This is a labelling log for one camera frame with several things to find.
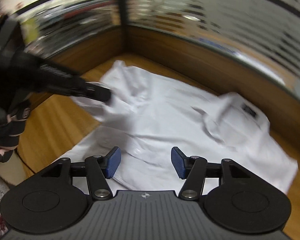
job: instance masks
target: circular cover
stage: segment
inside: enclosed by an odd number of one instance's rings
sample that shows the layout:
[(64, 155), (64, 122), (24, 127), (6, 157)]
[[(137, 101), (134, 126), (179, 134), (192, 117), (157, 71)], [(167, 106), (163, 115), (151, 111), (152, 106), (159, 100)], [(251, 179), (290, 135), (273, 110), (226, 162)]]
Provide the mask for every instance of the circular cover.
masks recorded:
[(81, 190), (58, 178), (46, 177), (25, 181), (8, 191), (1, 200), (0, 212), (12, 228), (46, 234), (75, 223), (87, 206)]
[(270, 187), (223, 184), (208, 193), (204, 208), (216, 223), (234, 232), (261, 234), (281, 229), (290, 216), (291, 204), (284, 193)]

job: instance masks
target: wooden border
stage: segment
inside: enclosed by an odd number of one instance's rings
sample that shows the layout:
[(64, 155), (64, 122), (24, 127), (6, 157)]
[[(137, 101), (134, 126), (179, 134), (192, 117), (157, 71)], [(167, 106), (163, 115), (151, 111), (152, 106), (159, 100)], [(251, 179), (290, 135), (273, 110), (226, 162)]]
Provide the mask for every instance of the wooden border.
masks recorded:
[[(117, 27), (97, 34), (51, 57), (51, 60), (83, 74), (123, 52), (122, 29)], [(49, 98), (49, 93), (30, 97), (32, 108)]]
[(219, 94), (239, 93), (267, 115), (275, 131), (300, 149), (300, 101), (257, 71), (210, 49), (158, 31), (129, 26), (128, 37), (134, 53)]

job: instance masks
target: wooden table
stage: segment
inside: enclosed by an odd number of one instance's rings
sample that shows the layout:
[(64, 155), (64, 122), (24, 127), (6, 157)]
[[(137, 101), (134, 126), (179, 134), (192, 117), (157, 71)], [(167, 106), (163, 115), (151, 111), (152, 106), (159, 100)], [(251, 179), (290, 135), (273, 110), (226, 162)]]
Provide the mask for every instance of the wooden table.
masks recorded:
[[(114, 57), (88, 71), (83, 77), (89, 81), (98, 81), (117, 59), (124, 60), (128, 66), (138, 66), (216, 94), (180, 73), (134, 54)], [(18, 147), (20, 156), (37, 172), (70, 150), (98, 125), (98, 121), (74, 104), (70, 98), (53, 95), (32, 111), (26, 130), (20, 138)], [(298, 160), (299, 171), (288, 193), (292, 203), (292, 213), (284, 232), (292, 239), (300, 240), (300, 152), (286, 142), (280, 134), (271, 130), (271, 136), (288, 155)], [(32, 175), (28, 168), (25, 167), (25, 170), (28, 176)]]

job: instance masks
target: blue textured pad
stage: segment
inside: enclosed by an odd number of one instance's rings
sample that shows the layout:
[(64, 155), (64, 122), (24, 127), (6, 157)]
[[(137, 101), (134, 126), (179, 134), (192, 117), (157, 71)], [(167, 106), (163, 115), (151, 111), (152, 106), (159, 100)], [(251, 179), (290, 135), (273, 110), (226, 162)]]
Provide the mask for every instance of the blue textured pad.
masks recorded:
[(108, 159), (108, 167), (106, 168), (106, 179), (111, 179), (114, 176), (115, 171), (119, 167), (120, 162), (121, 150), (120, 148), (117, 148), (117, 150)]
[(171, 149), (171, 162), (173, 167), (175, 168), (180, 179), (186, 179), (186, 168), (183, 162), (183, 158), (180, 154), (175, 150), (175, 148)]

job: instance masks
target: blue gripper pad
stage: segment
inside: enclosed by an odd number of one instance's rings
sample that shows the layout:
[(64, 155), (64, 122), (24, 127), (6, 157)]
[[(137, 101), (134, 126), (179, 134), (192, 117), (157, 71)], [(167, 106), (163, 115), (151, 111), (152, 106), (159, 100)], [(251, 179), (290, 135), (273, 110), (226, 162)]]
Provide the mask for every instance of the blue gripper pad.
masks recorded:
[(180, 179), (186, 179), (185, 158), (186, 156), (178, 147), (171, 149), (171, 162)]
[(108, 159), (106, 168), (106, 179), (111, 179), (121, 162), (121, 150), (119, 147), (113, 147), (105, 156)]

